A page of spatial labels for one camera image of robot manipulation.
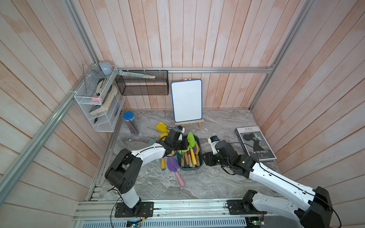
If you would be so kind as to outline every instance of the gray marble surface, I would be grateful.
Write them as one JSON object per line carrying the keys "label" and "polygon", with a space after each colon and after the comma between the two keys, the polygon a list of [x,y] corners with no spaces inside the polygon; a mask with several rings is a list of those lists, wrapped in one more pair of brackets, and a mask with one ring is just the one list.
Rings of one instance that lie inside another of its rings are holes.
{"label": "gray marble surface", "polygon": [[[116,141],[111,163],[123,148],[138,150],[149,145],[150,139],[158,139],[161,134],[155,126],[161,121],[167,126],[174,126],[173,111],[134,111],[136,123],[141,133],[131,135],[125,122],[123,122]],[[201,152],[211,151],[207,139],[217,135],[220,140],[238,142],[234,130],[237,127],[256,125],[249,110],[208,110],[203,111],[204,122],[201,129],[197,123],[184,125],[185,134],[192,132],[198,136]],[[232,144],[238,154],[242,154],[240,144]],[[276,162],[265,162],[269,168],[278,171]],[[161,170],[161,164],[155,161],[143,166],[135,183],[135,189],[143,200],[152,199],[188,199],[188,198],[235,198],[243,197],[247,190],[252,189],[269,196],[279,196],[268,187],[243,176],[228,175],[220,166],[206,166],[195,171],[179,170],[186,186],[181,188],[176,176],[166,167]],[[104,180],[101,187],[100,200],[117,200],[119,195],[115,191],[106,192],[112,185]]]}

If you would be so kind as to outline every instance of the metal vent grate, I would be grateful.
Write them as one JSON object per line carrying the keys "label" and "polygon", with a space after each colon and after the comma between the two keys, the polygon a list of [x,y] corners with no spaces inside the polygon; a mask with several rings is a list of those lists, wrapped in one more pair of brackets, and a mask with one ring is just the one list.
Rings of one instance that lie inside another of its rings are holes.
{"label": "metal vent grate", "polygon": [[[114,228],[127,227],[127,220],[113,221]],[[174,228],[200,228],[200,227],[245,227],[244,217],[224,218],[189,218],[189,219],[146,219],[141,222],[141,227],[174,227]],[[85,221],[82,228],[109,228],[109,220]]]}

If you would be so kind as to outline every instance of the mounting plate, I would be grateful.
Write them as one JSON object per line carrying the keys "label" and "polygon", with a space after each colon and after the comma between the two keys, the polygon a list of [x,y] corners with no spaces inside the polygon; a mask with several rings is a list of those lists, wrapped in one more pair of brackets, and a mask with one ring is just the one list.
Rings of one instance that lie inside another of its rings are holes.
{"label": "mounting plate", "polygon": [[153,204],[154,202],[141,202],[141,207],[137,213],[137,216],[133,215],[128,209],[127,206],[123,203],[117,203],[115,208],[115,217],[116,218],[125,218],[125,217],[152,217],[153,216]]}
{"label": "mounting plate", "polygon": [[250,205],[246,205],[243,203],[243,200],[227,200],[227,208],[229,210],[230,215],[256,215],[258,211]]}

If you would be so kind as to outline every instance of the book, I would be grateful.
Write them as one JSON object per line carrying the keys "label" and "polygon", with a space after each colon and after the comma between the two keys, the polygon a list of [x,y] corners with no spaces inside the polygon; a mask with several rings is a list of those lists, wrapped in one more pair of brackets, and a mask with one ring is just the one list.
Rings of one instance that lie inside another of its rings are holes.
{"label": "book", "polygon": [[100,93],[103,91],[104,89],[104,86],[105,86],[105,83],[106,83],[106,79],[100,79],[99,82],[97,83],[97,87],[96,87],[96,91],[95,91],[95,94],[97,96],[100,96]]}
{"label": "book", "polygon": [[105,95],[103,103],[101,105],[93,105],[90,109],[89,114],[94,116],[96,114],[99,114],[100,112],[106,112],[109,109],[113,101],[113,98],[117,94],[117,92],[118,89],[114,85],[111,85],[107,94]]}
{"label": "book", "polygon": [[258,126],[240,127],[235,130],[244,153],[260,161],[276,159],[269,143]]}

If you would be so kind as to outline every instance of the magazine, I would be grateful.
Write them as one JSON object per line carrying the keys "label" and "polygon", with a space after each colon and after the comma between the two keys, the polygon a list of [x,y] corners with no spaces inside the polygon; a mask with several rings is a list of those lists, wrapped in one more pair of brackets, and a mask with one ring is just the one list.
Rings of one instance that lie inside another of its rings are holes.
{"label": "magazine", "polygon": [[235,130],[243,151],[260,161],[276,159],[274,152],[258,126],[240,127]]}

